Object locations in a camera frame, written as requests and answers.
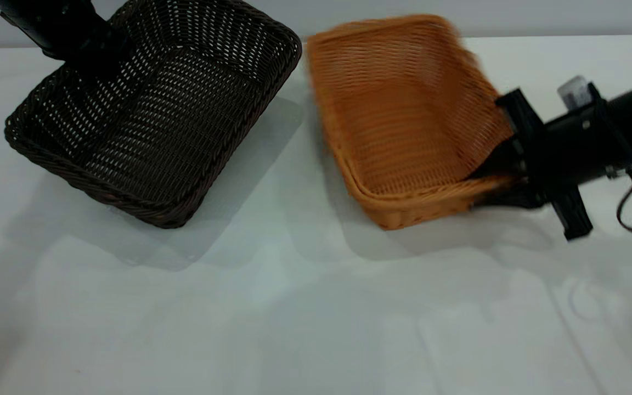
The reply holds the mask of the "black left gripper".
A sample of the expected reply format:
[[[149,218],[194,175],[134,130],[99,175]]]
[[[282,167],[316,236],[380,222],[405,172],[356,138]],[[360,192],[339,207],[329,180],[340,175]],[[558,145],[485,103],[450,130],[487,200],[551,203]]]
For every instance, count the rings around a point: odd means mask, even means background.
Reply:
[[[133,41],[100,17],[91,1],[0,1],[0,16],[51,58],[83,75],[112,78]]]

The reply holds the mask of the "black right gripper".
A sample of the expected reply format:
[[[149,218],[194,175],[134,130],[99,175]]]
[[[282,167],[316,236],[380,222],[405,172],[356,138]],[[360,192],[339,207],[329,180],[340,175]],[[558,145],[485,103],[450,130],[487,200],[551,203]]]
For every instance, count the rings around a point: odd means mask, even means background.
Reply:
[[[600,175],[597,159],[590,154],[591,146],[600,141],[602,127],[595,115],[600,96],[592,93],[589,102],[548,123],[540,120],[521,90],[495,103],[507,116],[513,135],[499,143],[469,179],[507,175],[519,180],[482,194],[471,208],[536,210],[551,205],[566,240],[589,235],[594,226],[579,186]]]

